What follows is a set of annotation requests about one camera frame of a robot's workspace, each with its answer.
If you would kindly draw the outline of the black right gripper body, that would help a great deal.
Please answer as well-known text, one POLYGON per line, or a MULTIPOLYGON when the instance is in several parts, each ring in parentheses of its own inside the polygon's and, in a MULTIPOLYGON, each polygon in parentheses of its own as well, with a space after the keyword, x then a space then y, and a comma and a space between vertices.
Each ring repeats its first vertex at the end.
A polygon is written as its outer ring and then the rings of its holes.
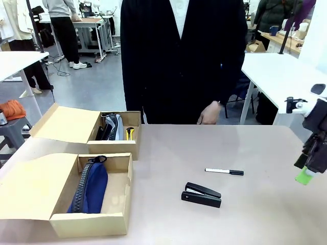
POLYGON ((304 118, 302 126, 315 134, 326 133, 326 101, 317 99, 309 115, 304 118))

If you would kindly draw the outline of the person's left hand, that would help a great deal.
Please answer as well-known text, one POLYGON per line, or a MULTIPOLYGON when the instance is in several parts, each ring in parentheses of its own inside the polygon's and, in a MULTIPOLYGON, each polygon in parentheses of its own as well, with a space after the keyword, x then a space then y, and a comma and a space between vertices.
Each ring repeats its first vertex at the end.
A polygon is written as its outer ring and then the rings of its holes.
POLYGON ((200 114, 197 124, 198 125, 215 125, 218 121, 219 114, 222 106, 220 102, 213 101, 208 105, 200 114))

